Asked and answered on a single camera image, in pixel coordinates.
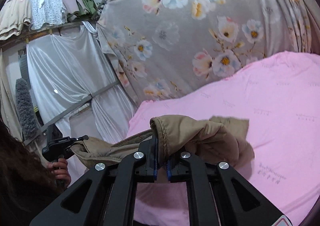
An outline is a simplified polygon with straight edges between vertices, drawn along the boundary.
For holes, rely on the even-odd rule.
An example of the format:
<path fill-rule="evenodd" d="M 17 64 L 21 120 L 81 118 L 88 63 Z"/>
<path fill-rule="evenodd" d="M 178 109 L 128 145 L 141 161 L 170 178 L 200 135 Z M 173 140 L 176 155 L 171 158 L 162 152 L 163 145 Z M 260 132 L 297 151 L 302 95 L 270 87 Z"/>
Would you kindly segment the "person's left hand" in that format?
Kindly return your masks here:
<path fill-rule="evenodd" d="M 68 162 L 65 158 L 59 158 L 56 162 L 48 162 L 47 169 L 55 176 L 55 179 L 64 183 L 65 188 L 70 185 L 72 179 L 68 172 Z"/>

